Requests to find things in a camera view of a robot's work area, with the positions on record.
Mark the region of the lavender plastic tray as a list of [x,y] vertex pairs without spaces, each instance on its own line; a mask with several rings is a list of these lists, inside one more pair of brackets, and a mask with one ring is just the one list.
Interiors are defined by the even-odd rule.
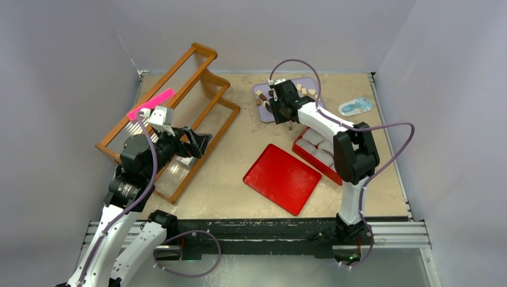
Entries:
[[[310,93],[310,90],[314,90],[317,92],[317,82],[313,78],[310,77],[299,77],[299,78],[292,78],[291,81],[295,84],[296,88],[300,87],[298,89],[298,95],[299,97],[309,96],[312,99],[315,99],[316,95],[313,95]],[[252,93],[254,96],[254,102],[257,103],[258,100],[261,100],[260,95],[264,95],[267,99],[271,99],[272,96],[269,95],[268,91],[270,90],[268,86],[268,82],[255,84],[252,87]],[[257,113],[259,116],[259,119],[264,123],[271,123],[274,122],[273,114],[270,113],[264,105],[261,103],[256,106]]]

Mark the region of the orange wooden shelf rack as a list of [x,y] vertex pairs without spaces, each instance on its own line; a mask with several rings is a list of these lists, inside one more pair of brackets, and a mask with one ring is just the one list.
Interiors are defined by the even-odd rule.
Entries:
[[[175,95],[158,106],[173,109],[172,129],[190,127],[196,133],[212,135],[204,156],[196,159],[190,168],[177,162],[178,155],[176,155],[158,172],[152,194],[158,195],[169,203],[177,202],[240,111],[238,105],[222,97],[230,83],[208,69],[216,57],[215,50],[193,43],[189,50],[135,105],[137,107],[171,88]],[[153,142],[157,141],[157,131],[146,121],[147,119],[141,116],[140,112],[136,115],[135,121],[130,121],[124,116],[96,145],[97,149],[119,166],[120,154],[127,138],[145,133]]]

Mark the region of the red box lid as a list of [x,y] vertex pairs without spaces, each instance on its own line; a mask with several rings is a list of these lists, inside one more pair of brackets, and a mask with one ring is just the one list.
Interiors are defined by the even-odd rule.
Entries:
[[246,172],[243,183],[297,216],[321,178],[318,171],[271,143]]

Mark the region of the black metal base rail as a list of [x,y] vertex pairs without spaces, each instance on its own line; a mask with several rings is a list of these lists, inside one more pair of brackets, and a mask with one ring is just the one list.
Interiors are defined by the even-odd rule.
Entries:
[[307,255],[354,263],[374,248],[426,248],[423,222],[368,218],[369,227],[340,227],[336,218],[175,219],[158,250],[182,250],[184,260],[204,254]]

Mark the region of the pink flat box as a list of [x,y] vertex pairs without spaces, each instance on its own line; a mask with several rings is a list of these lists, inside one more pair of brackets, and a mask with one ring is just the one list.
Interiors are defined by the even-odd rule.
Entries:
[[171,99],[174,95],[175,92],[171,88],[168,88],[160,94],[152,97],[150,100],[141,103],[137,107],[133,108],[127,113],[126,117],[130,121],[135,121],[138,112],[141,112],[143,109],[154,109],[156,106],[161,105],[164,101]]

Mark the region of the red chocolate box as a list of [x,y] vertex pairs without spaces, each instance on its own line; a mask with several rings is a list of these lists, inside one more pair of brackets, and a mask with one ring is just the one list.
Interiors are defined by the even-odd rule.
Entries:
[[329,166],[327,163],[330,163],[333,157],[331,155],[324,157],[322,152],[317,152],[318,148],[315,145],[315,149],[312,149],[311,152],[308,152],[304,149],[304,146],[300,146],[298,141],[303,138],[304,134],[307,132],[309,128],[306,127],[301,134],[294,140],[292,145],[292,152],[301,157],[304,161],[306,161],[309,165],[320,171],[323,175],[328,177],[331,181],[336,184],[342,186],[342,179],[339,177],[337,172],[334,169],[334,163],[331,163]]

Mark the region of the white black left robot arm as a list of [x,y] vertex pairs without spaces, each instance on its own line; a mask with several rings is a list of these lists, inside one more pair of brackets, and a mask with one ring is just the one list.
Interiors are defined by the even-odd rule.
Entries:
[[155,190],[158,172],[176,155],[201,158],[212,139],[189,127],[177,128],[174,134],[157,131],[156,135],[156,142],[145,133],[125,140],[97,230],[63,286],[127,286],[157,245],[169,245],[178,238],[176,216],[156,210],[128,247],[123,246]]

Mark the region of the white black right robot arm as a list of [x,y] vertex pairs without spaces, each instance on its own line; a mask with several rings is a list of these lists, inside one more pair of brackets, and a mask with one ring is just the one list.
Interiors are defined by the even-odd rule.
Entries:
[[343,221],[336,226],[337,239],[350,243],[359,235],[356,225],[363,218],[363,187],[380,164],[374,138],[366,123],[352,124],[330,113],[309,96],[301,97],[291,80],[269,80],[273,97],[269,100],[276,124],[303,124],[333,147],[334,168],[343,181],[343,195],[338,213]]

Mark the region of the white blue oval package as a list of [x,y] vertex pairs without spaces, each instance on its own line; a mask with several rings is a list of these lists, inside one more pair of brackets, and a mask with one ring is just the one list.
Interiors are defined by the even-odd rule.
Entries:
[[355,100],[343,103],[338,107],[338,112],[345,117],[362,114],[372,110],[372,102],[365,97],[359,97]]

